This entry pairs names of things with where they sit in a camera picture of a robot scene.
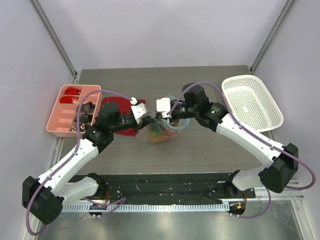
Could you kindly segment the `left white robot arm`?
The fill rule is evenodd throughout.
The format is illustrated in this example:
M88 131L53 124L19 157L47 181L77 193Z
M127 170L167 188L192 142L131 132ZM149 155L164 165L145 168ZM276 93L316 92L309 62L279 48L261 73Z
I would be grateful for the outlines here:
M117 103L105 103L96 116L95 123L64 158L39 177L28 176L23 181L22 206L44 225L49 225L64 207L73 202L86 196L102 199L107 188L95 173L69 186L66 184L114 140L115 132L127 129L138 131L151 120L147 107L142 102L131 105L127 114L121 114Z

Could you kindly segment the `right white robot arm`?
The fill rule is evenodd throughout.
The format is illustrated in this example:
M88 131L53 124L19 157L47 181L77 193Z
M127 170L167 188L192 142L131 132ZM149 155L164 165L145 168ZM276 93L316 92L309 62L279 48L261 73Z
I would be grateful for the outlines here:
M235 172L225 186L230 197L236 198L243 191L256 187L266 187L274 193L282 193L287 188L299 169L299 150L294 144L283 145L235 120L223 104L211 102L200 85L186 84L182 96L184 100L158 99L155 104L157 115L170 121L194 118L201 126L243 147L262 164L258 168Z

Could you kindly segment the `red toy chili pepper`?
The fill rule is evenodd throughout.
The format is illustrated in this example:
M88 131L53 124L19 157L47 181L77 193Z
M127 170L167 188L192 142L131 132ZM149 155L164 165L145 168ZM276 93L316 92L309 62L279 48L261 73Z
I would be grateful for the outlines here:
M168 129L166 129L164 131L165 137L168 138L168 139L173 138L176 135L176 133L177 133L176 130L168 130Z

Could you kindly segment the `clear zip top bag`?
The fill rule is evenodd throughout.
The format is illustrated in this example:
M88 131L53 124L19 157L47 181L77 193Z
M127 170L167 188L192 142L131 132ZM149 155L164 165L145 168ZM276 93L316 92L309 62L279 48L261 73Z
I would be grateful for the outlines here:
M140 128L135 137L143 143L160 143L176 137L185 129L190 119L163 119L157 118L156 115L149 115L149 111L144 103L132 106L134 117L137 118Z

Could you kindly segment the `toy pineapple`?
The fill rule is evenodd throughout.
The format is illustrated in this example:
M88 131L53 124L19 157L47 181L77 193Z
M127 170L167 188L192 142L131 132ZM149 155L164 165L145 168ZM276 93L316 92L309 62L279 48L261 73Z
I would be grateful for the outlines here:
M152 143L160 143L166 140L164 131L166 130L162 125L149 124L146 127L147 139Z

